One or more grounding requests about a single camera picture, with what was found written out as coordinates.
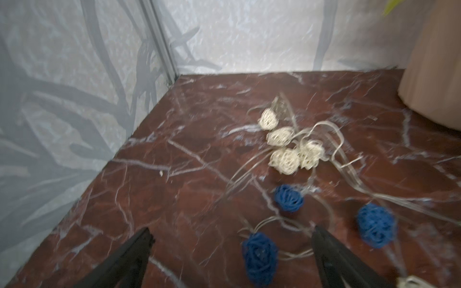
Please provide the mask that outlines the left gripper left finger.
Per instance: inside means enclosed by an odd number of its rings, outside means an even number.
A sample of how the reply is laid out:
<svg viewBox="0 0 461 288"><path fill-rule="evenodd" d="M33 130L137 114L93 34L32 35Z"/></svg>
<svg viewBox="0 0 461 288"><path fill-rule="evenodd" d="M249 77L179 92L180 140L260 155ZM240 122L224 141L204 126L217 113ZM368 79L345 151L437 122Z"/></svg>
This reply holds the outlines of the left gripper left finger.
<svg viewBox="0 0 461 288"><path fill-rule="evenodd" d="M142 228L74 287L140 288L154 243L149 228Z"/></svg>

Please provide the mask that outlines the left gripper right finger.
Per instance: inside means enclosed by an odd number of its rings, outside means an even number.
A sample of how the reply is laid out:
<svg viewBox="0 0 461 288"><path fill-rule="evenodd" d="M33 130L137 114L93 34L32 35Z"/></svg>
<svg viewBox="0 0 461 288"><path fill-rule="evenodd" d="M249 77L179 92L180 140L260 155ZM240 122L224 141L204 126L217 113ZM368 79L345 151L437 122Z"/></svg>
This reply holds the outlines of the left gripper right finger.
<svg viewBox="0 0 461 288"><path fill-rule="evenodd" d="M320 226L316 226L313 232L312 248L324 288L344 288L346 285L351 288L394 287Z"/></svg>

